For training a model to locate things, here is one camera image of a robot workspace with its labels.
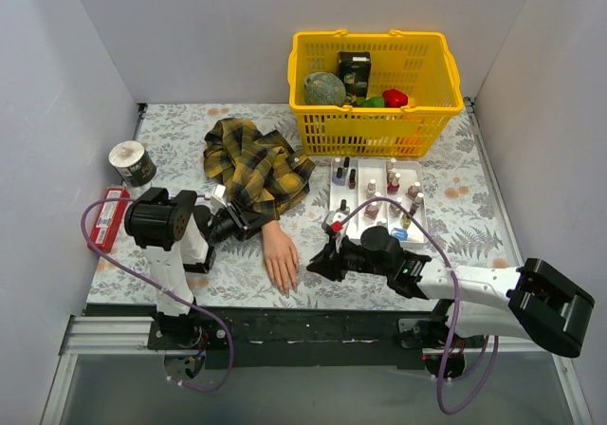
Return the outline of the glitter polish bottle black cap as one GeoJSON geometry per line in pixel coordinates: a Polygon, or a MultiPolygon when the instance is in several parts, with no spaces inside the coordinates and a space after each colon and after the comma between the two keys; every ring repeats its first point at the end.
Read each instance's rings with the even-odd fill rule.
{"type": "Polygon", "coordinates": [[[342,199],[340,201],[340,205],[338,207],[338,212],[339,213],[343,213],[345,215],[350,213],[350,208],[348,206],[347,200],[346,199],[342,199]]]}

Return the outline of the dark red polish bottle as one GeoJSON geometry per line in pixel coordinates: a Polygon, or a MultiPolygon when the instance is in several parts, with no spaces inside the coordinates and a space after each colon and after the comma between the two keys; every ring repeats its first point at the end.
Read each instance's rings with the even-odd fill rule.
{"type": "Polygon", "coordinates": [[[348,188],[351,190],[356,188],[356,186],[357,186],[357,170],[356,169],[350,170],[347,184],[348,184],[348,188]]]}

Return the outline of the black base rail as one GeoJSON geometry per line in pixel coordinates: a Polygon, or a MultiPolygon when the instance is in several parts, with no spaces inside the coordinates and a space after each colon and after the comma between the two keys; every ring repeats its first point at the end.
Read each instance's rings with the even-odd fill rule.
{"type": "Polygon", "coordinates": [[[209,369],[228,366],[394,366],[421,369],[445,348],[447,327],[428,311],[213,307],[178,324],[155,318],[151,350],[202,350],[209,369]]]}

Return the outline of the lilac polish bottle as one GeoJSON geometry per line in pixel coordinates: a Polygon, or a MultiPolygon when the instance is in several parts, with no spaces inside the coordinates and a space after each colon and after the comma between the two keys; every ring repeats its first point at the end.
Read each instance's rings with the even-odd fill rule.
{"type": "Polygon", "coordinates": [[[343,162],[340,157],[335,157],[333,162],[333,172],[332,172],[332,183],[336,186],[344,186],[345,185],[345,172],[343,169],[343,162]]]}

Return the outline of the red bell pepper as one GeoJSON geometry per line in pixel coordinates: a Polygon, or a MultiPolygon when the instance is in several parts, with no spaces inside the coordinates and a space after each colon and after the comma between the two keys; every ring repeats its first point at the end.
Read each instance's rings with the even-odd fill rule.
{"type": "Polygon", "coordinates": [[[388,89],[382,93],[384,105],[388,108],[401,108],[409,103],[409,97],[397,89],[388,89]]]}

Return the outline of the mannequin hand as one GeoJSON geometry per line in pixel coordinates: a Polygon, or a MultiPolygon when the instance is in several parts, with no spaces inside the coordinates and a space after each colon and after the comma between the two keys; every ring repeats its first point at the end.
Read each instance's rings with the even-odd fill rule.
{"type": "Polygon", "coordinates": [[[264,263],[270,282],[286,297],[298,286],[299,256],[292,239],[277,220],[261,229],[264,263]]]}

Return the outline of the green bell pepper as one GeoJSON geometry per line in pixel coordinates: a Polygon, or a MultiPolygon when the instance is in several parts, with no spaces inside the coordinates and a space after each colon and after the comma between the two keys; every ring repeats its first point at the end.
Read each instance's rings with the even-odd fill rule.
{"type": "Polygon", "coordinates": [[[365,99],[358,103],[358,107],[365,108],[383,108],[385,106],[385,100],[382,96],[375,96],[372,98],[365,99]]]}

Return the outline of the white divided tray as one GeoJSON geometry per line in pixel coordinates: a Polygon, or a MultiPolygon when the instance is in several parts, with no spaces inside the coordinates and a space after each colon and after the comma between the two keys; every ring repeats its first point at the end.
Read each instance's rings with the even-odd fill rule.
{"type": "MultiPolygon", "coordinates": [[[[395,158],[357,158],[357,157],[341,157],[343,169],[345,172],[345,185],[336,186],[332,183],[333,166],[331,161],[331,176],[330,176],[330,193],[329,193],[329,209],[337,211],[342,199],[346,199],[350,208],[350,213],[359,205],[363,205],[368,198],[366,197],[366,187],[370,179],[374,178],[377,181],[377,192],[383,196],[387,196],[400,204],[406,209],[416,208],[414,215],[416,224],[411,224],[407,229],[409,239],[400,242],[403,247],[421,246],[427,242],[427,237],[423,234],[423,230],[428,228],[425,199],[411,200],[407,196],[408,188],[416,181],[419,181],[422,186],[422,171],[419,163],[414,161],[402,161],[395,158]],[[357,170],[357,186],[351,190],[348,188],[348,176],[351,169],[357,170]],[[387,194],[388,173],[395,171],[400,173],[400,187],[396,194],[387,194]]],[[[391,234],[393,228],[402,228],[401,219],[404,215],[401,210],[392,206],[389,203],[382,203],[381,209],[375,221],[369,220],[364,216],[364,209],[353,216],[348,222],[346,235],[353,242],[357,243],[363,232],[373,226],[382,225],[386,227],[391,234]]]]}

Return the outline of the yellow polish bottle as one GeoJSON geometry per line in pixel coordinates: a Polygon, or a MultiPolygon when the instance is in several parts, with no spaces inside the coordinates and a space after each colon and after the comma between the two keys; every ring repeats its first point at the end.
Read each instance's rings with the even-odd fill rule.
{"type": "Polygon", "coordinates": [[[404,214],[401,219],[401,227],[407,230],[412,224],[412,216],[415,215],[416,208],[410,208],[407,214],[404,214]]]}

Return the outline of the floral table mat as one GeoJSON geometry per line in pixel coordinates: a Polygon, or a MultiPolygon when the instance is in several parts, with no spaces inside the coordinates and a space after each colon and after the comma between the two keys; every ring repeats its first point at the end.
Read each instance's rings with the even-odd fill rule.
{"type": "MultiPolygon", "coordinates": [[[[204,137],[226,117],[252,120],[262,132],[276,130],[293,146],[301,141],[295,116],[285,104],[151,104],[138,128],[157,172],[154,184],[175,194],[193,190],[209,194],[212,183],[203,170],[204,137]]],[[[515,268],[519,259],[504,225],[478,131],[467,114],[451,119],[427,155],[420,159],[428,231],[432,243],[418,253],[445,252],[456,269],[515,268]]],[[[302,264],[326,243],[322,221],[329,209],[330,165],[315,158],[310,191],[280,220],[302,264]]],[[[144,282],[148,264],[132,238],[120,232],[108,258],[99,261],[88,293],[90,305],[153,305],[155,288],[144,282]]],[[[382,277],[350,273],[331,282],[298,270],[296,291],[284,296],[270,282],[259,237],[220,244],[212,270],[191,274],[188,285],[205,307],[305,308],[354,310],[428,310],[428,301],[406,299],[390,290],[382,277]]]]}

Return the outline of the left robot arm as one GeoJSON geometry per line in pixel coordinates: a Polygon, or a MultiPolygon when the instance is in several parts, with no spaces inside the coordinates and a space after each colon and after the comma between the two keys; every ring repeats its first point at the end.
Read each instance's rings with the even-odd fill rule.
{"type": "Polygon", "coordinates": [[[181,316],[194,302],[186,274],[208,273],[217,244],[230,237],[247,240],[270,221],[267,215],[230,201],[224,185],[214,187],[206,204],[197,200],[195,191],[170,196],[166,189],[153,187],[124,216],[126,233],[142,249],[151,278],[159,285],[156,311],[178,317],[169,327],[169,337],[183,349],[195,347],[202,336],[198,321],[181,316]]]}

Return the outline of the yellow plaid shirt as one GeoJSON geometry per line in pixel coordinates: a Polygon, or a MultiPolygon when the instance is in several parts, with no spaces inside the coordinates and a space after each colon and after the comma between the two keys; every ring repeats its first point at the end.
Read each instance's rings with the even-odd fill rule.
{"type": "Polygon", "coordinates": [[[226,187],[228,200],[278,220],[309,193],[315,162],[273,130],[249,119],[218,121],[204,137],[207,178],[226,187]]]}

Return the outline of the red flat box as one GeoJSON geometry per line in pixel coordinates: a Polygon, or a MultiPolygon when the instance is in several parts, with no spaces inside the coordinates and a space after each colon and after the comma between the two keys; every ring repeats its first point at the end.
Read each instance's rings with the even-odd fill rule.
{"type": "Polygon", "coordinates": [[[113,186],[106,190],[105,198],[111,201],[104,202],[99,210],[95,225],[90,232],[91,243],[88,247],[97,247],[100,251],[109,253],[114,246],[117,234],[122,223],[127,198],[130,197],[125,187],[113,186]]]}

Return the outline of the black tin with white lid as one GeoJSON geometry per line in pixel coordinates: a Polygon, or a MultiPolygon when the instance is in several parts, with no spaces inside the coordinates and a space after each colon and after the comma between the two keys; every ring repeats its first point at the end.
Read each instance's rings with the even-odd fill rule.
{"type": "Polygon", "coordinates": [[[156,175],[156,165],[144,145],[136,140],[117,144],[110,151],[108,160],[131,187],[143,186],[156,175]]]}

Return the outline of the clear polish bottle white cap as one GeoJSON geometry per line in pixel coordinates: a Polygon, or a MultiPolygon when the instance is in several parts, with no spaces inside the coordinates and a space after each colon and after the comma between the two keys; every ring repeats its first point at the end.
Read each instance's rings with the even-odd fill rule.
{"type": "Polygon", "coordinates": [[[376,194],[376,191],[377,191],[377,181],[374,178],[372,178],[367,183],[366,197],[368,199],[373,198],[376,194]]]}

